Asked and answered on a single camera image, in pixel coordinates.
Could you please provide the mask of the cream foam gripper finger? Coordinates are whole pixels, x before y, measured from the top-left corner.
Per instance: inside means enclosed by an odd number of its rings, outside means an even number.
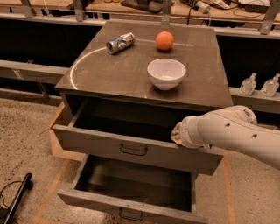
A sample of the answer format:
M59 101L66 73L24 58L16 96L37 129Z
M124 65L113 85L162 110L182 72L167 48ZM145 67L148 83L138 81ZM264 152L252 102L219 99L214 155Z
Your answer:
M184 128L182 122L178 122L171 132L171 140L178 145L184 144Z

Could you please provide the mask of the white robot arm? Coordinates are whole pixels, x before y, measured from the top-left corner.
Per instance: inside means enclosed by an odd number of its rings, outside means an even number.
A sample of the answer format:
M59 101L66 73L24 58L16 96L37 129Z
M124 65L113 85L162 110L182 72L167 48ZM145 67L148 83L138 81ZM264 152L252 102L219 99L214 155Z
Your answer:
M176 124L171 139L186 148L212 145L239 152L280 169L280 131L260 127L254 112L245 106L187 116Z

